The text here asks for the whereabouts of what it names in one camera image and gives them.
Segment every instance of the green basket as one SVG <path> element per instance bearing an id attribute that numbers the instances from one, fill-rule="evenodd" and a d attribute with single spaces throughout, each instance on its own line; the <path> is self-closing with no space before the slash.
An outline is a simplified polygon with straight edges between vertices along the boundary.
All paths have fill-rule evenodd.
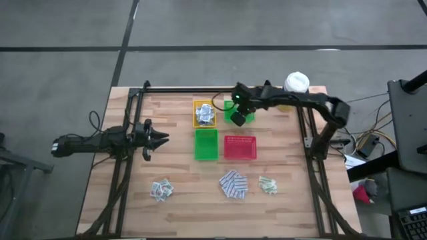
<path id="1" fill-rule="evenodd" d="M 224 101 L 224 109 L 229 109 L 233 106 L 233 101 Z M 231 116 L 237 110 L 238 106 L 234 105 L 233 109 L 229 111 L 224 111 L 224 121 L 226 123 L 231 123 Z M 255 119 L 255 113 L 250 113 L 246 116 L 246 123 L 251 123 Z"/>
<path id="2" fill-rule="evenodd" d="M 218 130 L 196 129 L 194 132 L 194 159 L 198 161 L 218 160 Z"/>

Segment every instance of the red object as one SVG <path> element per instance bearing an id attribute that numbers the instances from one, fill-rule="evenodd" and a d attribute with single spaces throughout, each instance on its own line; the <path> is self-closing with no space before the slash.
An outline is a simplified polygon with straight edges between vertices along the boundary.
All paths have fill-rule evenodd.
<path id="1" fill-rule="evenodd" d="M 226 159 L 256 159 L 256 137 L 225 136 L 224 157 Z"/>
<path id="2" fill-rule="evenodd" d="M 365 186 L 361 185 L 353 191 L 353 197 L 361 200 L 364 203 L 370 204 L 368 194 L 366 194 Z"/>

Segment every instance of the keyboard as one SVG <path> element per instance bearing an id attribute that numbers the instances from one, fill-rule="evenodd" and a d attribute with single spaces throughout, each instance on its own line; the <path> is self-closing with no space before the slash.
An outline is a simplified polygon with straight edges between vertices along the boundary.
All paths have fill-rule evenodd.
<path id="1" fill-rule="evenodd" d="M 427 206 L 398 212 L 406 239 L 427 239 Z"/>

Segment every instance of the candy wrapper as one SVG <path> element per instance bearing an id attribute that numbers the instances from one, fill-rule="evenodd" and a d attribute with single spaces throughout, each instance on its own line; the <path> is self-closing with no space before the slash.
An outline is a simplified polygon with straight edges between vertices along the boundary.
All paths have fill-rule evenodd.
<path id="1" fill-rule="evenodd" d="M 276 194 L 278 192 L 278 186 L 276 185 L 276 180 L 269 179 L 267 177 L 260 176 L 258 181 L 258 187 L 261 187 L 264 190 L 264 193 Z"/>
<path id="2" fill-rule="evenodd" d="M 195 118 L 200 126 L 214 125 L 215 110 L 209 104 L 203 104 L 195 108 Z"/>
<path id="3" fill-rule="evenodd" d="M 161 180 L 160 183 L 154 182 L 151 186 L 150 196 L 154 197 L 157 202 L 165 201 L 173 192 L 173 187 L 167 179 Z"/>
<path id="4" fill-rule="evenodd" d="M 236 170 L 231 170 L 220 179 L 222 191 L 227 197 L 244 199 L 248 191 L 248 177 L 241 176 Z"/>

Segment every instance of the gray floor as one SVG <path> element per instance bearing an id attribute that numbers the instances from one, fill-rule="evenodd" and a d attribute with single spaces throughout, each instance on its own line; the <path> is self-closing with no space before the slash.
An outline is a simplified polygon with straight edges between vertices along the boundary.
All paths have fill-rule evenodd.
<path id="1" fill-rule="evenodd" d="M 132 0 L 0 0 L 0 47 L 120 46 Z M 427 44 L 415 0 L 141 0 L 129 45 Z M 54 159 L 66 133 L 89 135 L 103 115 L 118 53 L 0 53 L 0 131 L 6 147 L 55 165 L 35 174 L 16 238 L 74 234 L 93 155 Z M 281 84 L 292 71 L 352 100 L 386 92 L 389 80 L 426 69 L 427 50 L 127 53 L 119 86 Z M 387 96 L 352 103 L 348 129 L 361 131 Z M 393 136 L 392 126 L 385 132 Z M 362 228 L 389 236 L 384 215 L 358 208 Z"/>

